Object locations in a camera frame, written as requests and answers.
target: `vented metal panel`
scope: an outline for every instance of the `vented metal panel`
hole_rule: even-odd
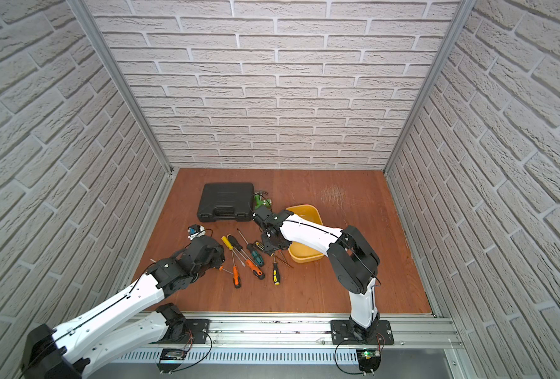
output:
[[[126,353],[114,363],[157,363],[163,349],[160,347],[141,347]],[[193,347],[182,361],[195,363],[208,352],[208,347]],[[335,349],[241,349],[214,347],[208,357],[200,363],[223,364],[335,364]],[[162,360],[162,363],[177,363],[176,360]],[[358,364],[356,349],[339,349],[337,363]]]

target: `cable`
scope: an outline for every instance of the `cable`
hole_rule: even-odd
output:
[[[304,223],[299,223],[299,221],[295,221],[295,220],[284,220],[284,222],[288,221],[289,223],[295,223],[295,224],[299,224],[299,225],[303,225],[303,226],[309,226],[312,227],[314,229],[317,229],[321,232],[324,232],[326,234],[330,234],[331,236],[335,237],[336,239],[340,239],[340,237],[337,237],[336,235],[332,234],[331,232],[325,231],[324,229],[320,229],[314,225],[310,225],[310,224],[304,224]]]
[[[380,346],[381,343],[379,342],[379,336],[383,339],[383,346]],[[383,348],[385,347],[385,337],[381,333],[377,333],[377,347],[379,349],[379,367],[381,367],[381,359],[383,354]]]
[[[317,230],[319,230],[319,231],[321,231],[321,232],[328,233],[328,234],[330,234],[331,236],[335,237],[336,239],[339,239],[339,237],[337,237],[336,235],[334,235],[334,234],[332,234],[332,233],[330,233],[330,232],[328,232],[328,231],[325,231],[325,230],[323,230],[323,229],[320,229],[320,228],[318,228],[318,227],[316,227],[316,226],[314,226],[314,225],[299,223],[299,221],[295,221],[295,220],[284,220],[284,222],[286,222],[286,221],[288,221],[289,223],[295,223],[295,224],[299,224],[299,225],[303,225],[303,226],[312,227],[312,228],[317,229]],[[368,267],[366,267],[366,265],[364,264],[364,262],[362,262],[362,260],[360,259],[360,257],[359,257],[355,252],[354,252],[354,256],[360,261],[360,263],[362,263],[362,265],[363,265],[364,268],[370,273],[370,275],[372,275],[372,277],[375,278],[375,280],[377,281],[377,283],[379,283],[379,286],[381,286],[381,281],[377,278],[377,276],[376,276],[375,274],[373,274],[373,272],[372,272],[371,270],[368,269]]]
[[[151,263],[148,267],[146,267],[145,270],[143,270],[143,272],[141,273],[141,275],[139,275],[139,278],[137,278],[137,281],[134,282],[134,286],[133,288],[130,289],[130,291],[128,292],[128,295],[130,295],[131,292],[133,292],[133,289],[137,286],[137,284],[139,284],[139,279],[141,279],[141,277],[143,276],[143,274],[145,274],[147,272],[147,269],[149,269],[150,267],[152,267],[153,265],[155,265],[157,262]]]
[[[338,368],[341,372],[343,372],[343,373],[345,373],[345,374],[348,374],[348,375],[361,375],[361,374],[362,374],[361,371],[360,371],[360,372],[347,372],[347,371],[345,371],[344,369],[340,368],[340,367],[339,367],[339,363],[337,363],[337,349],[338,349],[339,346],[341,346],[344,342],[348,342],[348,341],[358,342],[358,341],[356,341],[356,340],[343,340],[343,341],[341,341],[341,342],[339,342],[339,343],[337,344],[337,347],[335,348],[335,353],[333,354],[333,358],[335,358],[335,366],[337,366],[337,368]]]
[[[199,232],[196,232],[196,233],[188,234],[187,237],[191,237],[191,236],[193,236],[193,235],[200,234],[200,233],[202,233],[202,232],[204,232],[204,235],[206,235],[206,231],[210,231],[210,236],[209,236],[209,237],[212,238],[212,237],[213,237],[213,229],[210,229],[209,227],[208,227],[207,229],[204,229],[203,231],[199,231]]]
[[[270,201],[263,195],[264,193],[267,193],[267,192],[263,192],[263,191],[262,191],[262,192],[259,194],[259,196],[261,196],[261,197],[263,198],[263,200],[265,200],[265,201],[263,202],[263,206],[264,206],[264,207],[267,207],[265,204],[268,203],[268,204],[270,205],[270,212],[272,212],[272,210],[271,210],[271,203],[270,203]]]
[[[365,268],[368,272],[370,272],[370,275],[372,275],[372,276],[375,278],[375,280],[377,281],[377,283],[379,283],[379,287],[381,287],[381,281],[377,278],[377,275],[373,274],[373,272],[372,272],[371,270],[369,270],[368,267],[366,267],[366,265],[364,264],[364,262],[362,262],[362,260],[360,259],[360,257],[359,257],[356,253],[354,253],[354,256],[360,261],[360,263],[362,263],[362,265],[364,266],[364,268]]]
[[[202,334],[206,334],[206,337],[208,337],[208,339],[210,340],[210,347],[208,348],[208,352],[206,353],[206,355],[204,355],[204,357],[202,357],[198,362],[195,362],[194,364],[191,364],[190,366],[184,367],[184,368],[179,368],[179,369],[175,369],[172,371],[169,371],[169,374],[172,374],[174,372],[178,372],[181,370],[187,370],[190,367],[194,367],[196,366],[198,363],[202,362],[203,360],[206,359],[206,357],[208,357],[208,354],[210,354],[210,351],[213,350],[213,338],[211,338],[207,332],[200,332],[198,331],[197,333],[202,333]]]
[[[71,330],[69,330],[68,332],[66,332],[64,335],[62,335],[61,337],[57,338],[55,341],[49,343],[48,345],[46,345],[46,347],[44,349],[41,350],[40,353],[38,353],[32,360],[30,360],[30,362],[27,364],[26,369],[24,370],[24,372],[28,369],[31,369],[33,367],[34,362],[36,362],[38,360],[38,358],[40,358],[40,356],[45,353],[49,347],[51,347],[52,345],[57,344],[57,342],[61,339],[64,338],[65,336],[67,336],[68,334],[70,334],[71,332],[75,331],[78,328],[81,328],[83,325],[85,325],[87,322],[89,322],[90,320],[93,320],[95,317],[97,317],[98,315],[102,314],[103,312],[105,312],[106,310],[108,310],[109,308],[113,307],[114,305],[116,305],[117,303],[119,303],[120,301],[129,298],[129,295],[131,292],[133,292],[133,289],[137,286],[137,284],[139,283],[139,279],[141,279],[141,277],[143,276],[143,274],[146,273],[147,269],[149,269],[150,267],[152,267],[154,263],[151,263],[149,266],[146,267],[145,270],[143,270],[143,273],[139,276],[139,278],[137,278],[137,280],[134,282],[134,286],[128,291],[128,293],[126,293],[123,297],[121,297],[120,299],[116,300],[114,303],[111,303],[108,307],[102,309],[101,312],[91,316],[90,318],[88,318],[87,320],[85,320],[84,322],[82,322],[81,324],[77,325],[75,328],[72,328]]]

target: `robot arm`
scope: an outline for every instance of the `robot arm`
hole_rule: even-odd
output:
[[[261,239],[266,254],[287,249],[294,241],[328,256],[337,279],[350,292],[354,337],[362,341],[374,331],[378,312],[373,287],[379,257],[356,227],[322,226],[289,210],[275,214],[267,207],[257,208],[253,220],[263,230]]]
[[[185,318],[165,304],[146,319],[116,329],[137,312],[185,289],[225,261],[223,248],[201,236],[170,258],[152,264],[134,283],[84,314],[50,329],[43,324],[26,340],[21,371],[32,378],[80,378],[149,342],[183,332]]]

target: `screwdriver handle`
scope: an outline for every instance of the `screwdriver handle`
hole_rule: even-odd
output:
[[[240,275],[238,274],[238,268],[234,266],[234,288],[240,288],[242,284],[240,283]]]
[[[242,246],[240,246],[240,244],[236,240],[236,237],[232,236],[231,234],[228,234],[227,239],[228,239],[228,241],[230,241],[230,244],[232,244],[234,247],[236,247],[236,249],[240,250],[242,248]]]
[[[274,284],[275,285],[279,285],[280,284],[280,271],[278,271],[278,263],[274,262],[274,271],[273,271],[273,278],[274,278]]]
[[[250,251],[250,254],[253,256],[254,262],[257,264],[257,266],[262,267],[265,262],[263,262],[261,254],[259,254],[259,252],[254,248],[254,245],[250,243],[246,245],[246,248],[248,249],[248,251]]]
[[[259,269],[257,266],[255,266],[253,261],[246,260],[246,264],[248,264],[250,269],[253,270],[253,274],[254,274],[255,277],[258,277],[259,280],[265,279],[265,274],[263,274],[263,271],[261,271],[261,269]]]
[[[234,247],[231,245],[230,241],[227,239],[226,236],[221,237],[223,243],[227,246],[228,249],[233,250]]]

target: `metal profile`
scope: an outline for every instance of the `metal profile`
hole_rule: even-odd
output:
[[[457,42],[457,38],[459,37],[463,26],[465,26],[467,18],[472,12],[473,6],[476,4],[476,1],[477,0],[461,0],[461,3],[459,3],[459,6],[455,11],[455,17],[453,17],[452,21],[449,24],[442,43],[440,44],[440,48],[438,49],[438,53],[434,57],[432,65],[430,66],[430,70],[427,73],[426,79],[421,86],[421,90],[419,91],[419,94],[417,94],[417,97],[415,98],[413,103],[413,107],[408,113],[408,117],[406,118],[404,127],[402,128],[400,135],[397,138],[396,144],[391,150],[385,168],[383,169],[385,176],[389,174],[394,162],[397,159],[397,155],[402,149],[402,145],[406,140],[406,136],[413,128],[417,115],[419,114],[421,109],[423,109],[423,105],[425,104],[429,95],[432,93],[434,84],[436,83],[440,72],[442,72],[446,61],[449,58],[450,52],[455,46],[455,42]]]
[[[113,284],[109,293],[107,294],[107,297],[116,295],[119,290],[127,287],[132,283],[133,274],[135,271],[137,271],[137,267],[139,266],[141,257],[146,251],[147,243],[152,236],[152,232],[154,231],[154,227],[156,226],[158,217],[160,217],[160,213],[162,213],[163,211],[163,206],[166,202],[167,197],[169,197],[169,193],[171,188],[173,187],[175,178],[175,175],[163,175],[163,178],[158,185],[158,190],[156,191],[154,199],[150,204],[150,209],[146,213],[146,216],[135,235],[133,243],[128,250],[127,259],[122,264],[121,273],[117,276],[117,283]]]
[[[330,320],[349,319],[349,314],[222,313],[183,312],[189,318],[208,318],[208,335],[218,347],[231,349],[323,349],[335,348]],[[128,322],[145,317],[140,312]],[[462,349],[463,345],[450,318],[431,315],[382,314],[391,323],[394,345],[385,349]],[[150,347],[176,347],[182,344],[150,344]],[[376,345],[346,343],[345,348],[376,348]]]
[[[143,135],[145,136],[147,142],[152,147],[156,159],[158,159],[166,174],[171,175],[173,167],[170,164],[170,161],[167,158],[166,154],[164,154],[163,148],[160,145],[160,142],[158,142],[158,139],[156,138],[156,135],[152,130],[152,126],[148,122],[145,113],[143,113],[139,102],[137,102],[137,99],[134,97],[133,91],[128,85],[128,82],[124,77],[120,66],[118,66],[116,59],[114,58],[109,46],[105,42],[101,30],[95,23],[94,17],[88,10],[88,7],[84,3],[84,0],[67,0],[67,2],[74,12],[76,19],[80,23],[80,26],[82,26],[84,33],[87,35],[88,39],[93,45],[94,51],[96,51],[96,53],[99,55],[99,58],[103,62],[103,66],[110,74],[111,80],[116,85],[118,92],[122,96],[128,109],[132,113],[135,121],[137,122],[137,125],[141,129],[141,132],[143,132]]]
[[[391,177],[387,177],[387,184],[390,188],[390,194],[392,199],[396,199],[396,188],[394,183],[391,180]],[[407,225],[406,218],[404,217],[404,213],[402,208],[396,207],[398,218],[400,219],[401,225]],[[419,277],[421,279],[421,284],[423,285],[423,290],[426,292],[427,301],[430,303],[430,307],[432,308],[432,312],[436,316],[448,316],[443,315],[440,305],[438,305],[438,300],[436,299],[435,292],[432,289],[432,282],[427,277],[427,272],[423,269],[423,259],[420,257],[423,255],[423,252],[417,251],[417,245],[414,243],[413,236],[409,228],[403,227],[402,230],[404,231],[404,236],[406,237],[406,242],[408,243],[408,249],[410,250],[410,254],[412,255],[412,259],[414,262],[414,266],[419,273]]]

